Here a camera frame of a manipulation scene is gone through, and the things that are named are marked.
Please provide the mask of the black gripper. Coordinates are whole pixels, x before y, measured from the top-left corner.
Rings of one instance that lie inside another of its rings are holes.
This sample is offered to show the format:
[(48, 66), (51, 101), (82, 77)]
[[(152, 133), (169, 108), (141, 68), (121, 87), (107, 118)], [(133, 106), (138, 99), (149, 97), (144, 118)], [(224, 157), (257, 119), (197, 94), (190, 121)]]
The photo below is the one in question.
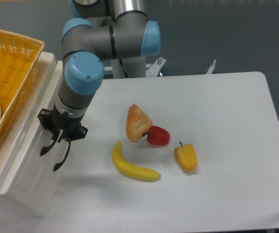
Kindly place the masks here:
[(81, 140), (88, 133), (88, 129), (81, 125), (82, 116), (71, 118), (68, 112), (60, 113), (55, 105), (52, 110), (42, 108), (37, 117), (43, 128), (52, 134), (52, 140), (58, 143)]

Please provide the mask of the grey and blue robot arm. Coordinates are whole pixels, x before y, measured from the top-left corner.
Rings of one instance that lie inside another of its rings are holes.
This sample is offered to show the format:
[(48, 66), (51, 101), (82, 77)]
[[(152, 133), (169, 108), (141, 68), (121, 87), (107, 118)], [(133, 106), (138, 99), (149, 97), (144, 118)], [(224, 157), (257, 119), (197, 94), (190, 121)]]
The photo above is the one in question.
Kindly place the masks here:
[(104, 60), (123, 60), (159, 53), (159, 25), (142, 0), (72, 0), (74, 18), (63, 28), (63, 76), (52, 109), (38, 118), (52, 142), (83, 139), (81, 125), (104, 77)]

